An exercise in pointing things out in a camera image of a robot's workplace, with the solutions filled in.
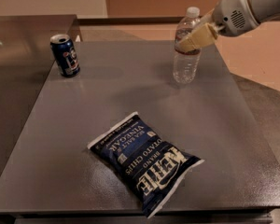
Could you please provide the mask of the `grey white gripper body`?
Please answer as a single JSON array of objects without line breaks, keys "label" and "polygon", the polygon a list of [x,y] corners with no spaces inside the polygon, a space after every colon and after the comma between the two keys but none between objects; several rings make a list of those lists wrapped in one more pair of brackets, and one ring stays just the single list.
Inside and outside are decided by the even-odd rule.
[{"label": "grey white gripper body", "polygon": [[212,19],[223,36],[235,37],[259,26],[249,0],[220,0],[212,13]]}]

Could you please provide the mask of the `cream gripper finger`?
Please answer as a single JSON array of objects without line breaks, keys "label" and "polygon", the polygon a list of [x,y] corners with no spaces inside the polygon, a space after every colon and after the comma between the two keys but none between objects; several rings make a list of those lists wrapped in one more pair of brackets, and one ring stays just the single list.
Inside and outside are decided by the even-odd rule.
[{"label": "cream gripper finger", "polygon": [[210,10],[205,15],[203,15],[200,18],[199,26],[204,26],[206,24],[214,25],[215,22],[214,22],[214,19],[213,19],[213,12],[214,12],[214,10]]},{"label": "cream gripper finger", "polygon": [[182,52],[190,52],[214,44],[217,41],[217,29],[214,25],[196,27],[190,34],[178,42]]}]

